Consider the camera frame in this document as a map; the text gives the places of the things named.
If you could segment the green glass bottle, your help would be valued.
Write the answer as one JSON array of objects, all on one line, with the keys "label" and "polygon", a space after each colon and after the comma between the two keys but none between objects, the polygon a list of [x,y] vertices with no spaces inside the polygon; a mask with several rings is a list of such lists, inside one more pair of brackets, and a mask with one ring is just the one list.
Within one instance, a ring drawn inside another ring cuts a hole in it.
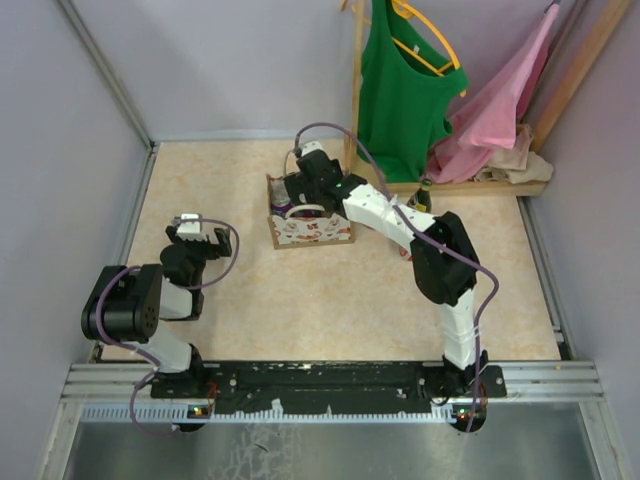
[{"label": "green glass bottle", "polygon": [[428,178],[423,179],[407,205],[416,211],[430,213],[432,211],[431,186],[432,182]]}]

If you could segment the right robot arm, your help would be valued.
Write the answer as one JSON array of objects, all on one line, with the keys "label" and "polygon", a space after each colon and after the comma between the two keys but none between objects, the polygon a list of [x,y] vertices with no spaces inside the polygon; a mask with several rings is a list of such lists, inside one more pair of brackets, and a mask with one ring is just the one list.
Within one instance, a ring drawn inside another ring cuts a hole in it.
[{"label": "right robot arm", "polygon": [[474,311],[474,265],[478,257],[461,219],[421,212],[387,198],[364,178],[345,174],[336,159],[320,147],[295,148],[298,170],[284,176],[287,194],[295,207],[318,205],[364,225],[411,257],[418,290],[440,312],[444,335],[443,366],[425,388],[437,397],[470,395],[482,383],[486,352],[479,346]]}]

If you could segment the red cola can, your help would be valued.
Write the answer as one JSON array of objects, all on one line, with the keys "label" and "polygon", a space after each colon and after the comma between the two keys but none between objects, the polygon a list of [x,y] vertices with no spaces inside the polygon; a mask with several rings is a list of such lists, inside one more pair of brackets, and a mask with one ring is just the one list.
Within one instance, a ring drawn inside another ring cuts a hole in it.
[{"label": "red cola can", "polygon": [[409,251],[409,250],[404,249],[403,247],[401,247],[401,248],[399,249],[399,253],[400,253],[400,256],[401,256],[404,260],[407,260],[407,261],[411,261],[411,260],[412,260],[412,255],[411,255],[411,253],[410,253],[410,251]]}]

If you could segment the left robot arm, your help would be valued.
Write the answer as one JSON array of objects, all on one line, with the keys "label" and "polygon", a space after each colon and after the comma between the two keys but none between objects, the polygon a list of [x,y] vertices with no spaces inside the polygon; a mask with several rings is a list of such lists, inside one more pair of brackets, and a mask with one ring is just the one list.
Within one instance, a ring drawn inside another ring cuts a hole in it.
[{"label": "left robot arm", "polygon": [[203,231],[206,218],[184,214],[165,228],[169,245],[158,263],[106,266],[84,306],[85,338],[142,356],[152,365],[157,398],[202,395],[211,379],[194,345],[178,339],[168,322],[197,320],[203,289],[228,275],[238,258],[239,234],[214,220],[214,239]]}]

